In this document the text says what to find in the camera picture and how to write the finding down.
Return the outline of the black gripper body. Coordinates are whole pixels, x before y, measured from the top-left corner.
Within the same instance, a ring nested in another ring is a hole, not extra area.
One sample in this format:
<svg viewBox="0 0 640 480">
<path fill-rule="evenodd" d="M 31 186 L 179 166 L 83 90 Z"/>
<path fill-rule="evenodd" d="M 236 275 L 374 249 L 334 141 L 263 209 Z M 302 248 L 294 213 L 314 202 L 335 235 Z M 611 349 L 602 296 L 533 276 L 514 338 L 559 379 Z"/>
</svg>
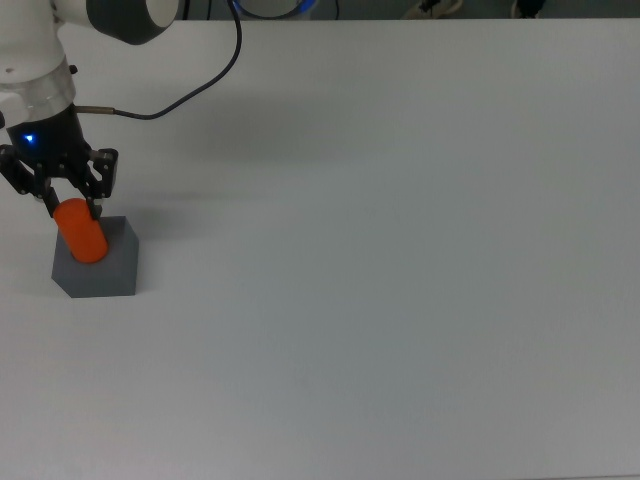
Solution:
<svg viewBox="0 0 640 480">
<path fill-rule="evenodd" d="M 29 166 L 42 163 L 52 176 L 81 186 L 94 184 L 88 165 L 91 147 L 84 138 L 74 104 L 52 117 L 11 127 L 7 133 L 20 159 Z"/>
</svg>

